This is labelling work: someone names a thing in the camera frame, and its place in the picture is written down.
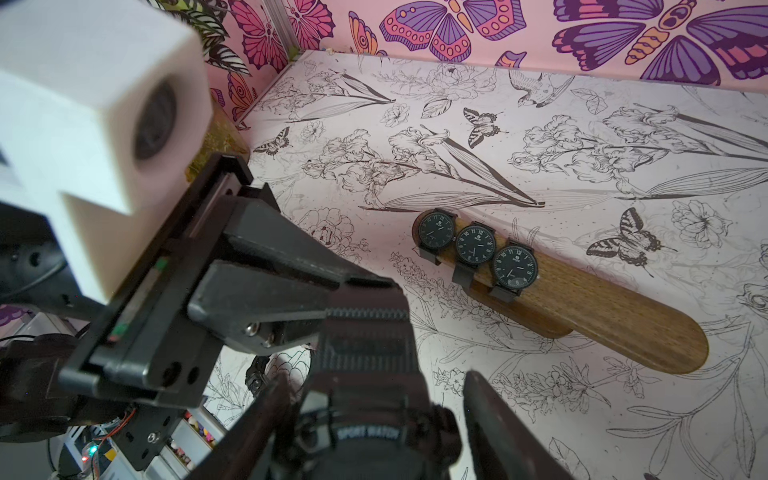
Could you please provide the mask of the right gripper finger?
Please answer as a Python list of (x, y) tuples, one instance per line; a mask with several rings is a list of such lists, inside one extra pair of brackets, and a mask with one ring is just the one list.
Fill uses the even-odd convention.
[(463, 403), (475, 475), (489, 480), (572, 480), (485, 377), (466, 373)]

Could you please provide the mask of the black watch with dial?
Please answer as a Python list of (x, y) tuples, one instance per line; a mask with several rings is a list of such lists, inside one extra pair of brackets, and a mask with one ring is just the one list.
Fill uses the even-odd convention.
[(493, 285), (489, 294), (503, 302), (511, 302), (533, 285), (539, 274), (534, 250), (508, 240), (494, 255), (490, 267)]

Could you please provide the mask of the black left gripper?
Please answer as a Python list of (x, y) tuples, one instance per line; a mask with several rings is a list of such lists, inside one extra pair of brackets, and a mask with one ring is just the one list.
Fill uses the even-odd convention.
[[(84, 334), (2, 339), (3, 442), (48, 440), (139, 408), (198, 406), (221, 340), (268, 355), (317, 339), (331, 290), (302, 280), (396, 286), (292, 223), (267, 204), (271, 191), (252, 181), (243, 157), (212, 155), (106, 304), (80, 291), (55, 241), (5, 239), (2, 302), (88, 326)], [(223, 260), (209, 266), (227, 250), (223, 231), (236, 251), (302, 280)], [(291, 394), (289, 377), (278, 374), (186, 479), (271, 479)]]

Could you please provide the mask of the wooden watch stand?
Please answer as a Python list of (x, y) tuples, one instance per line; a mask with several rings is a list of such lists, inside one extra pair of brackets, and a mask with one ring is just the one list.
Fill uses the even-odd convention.
[[(438, 259), (454, 272), (455, 239), (470, 222), (456, 215), (456, 235)], [(497, 249), (508, 240), (496, 236)], [(474, 300), (548, 338), (580, 333), (629, 359), (661, 372), (687, 374), (702, 367), (709, 342), (687, 314), (534, 250), (539, 274), (511, 302), (490, 296), (491, 263), (477, 268)]]

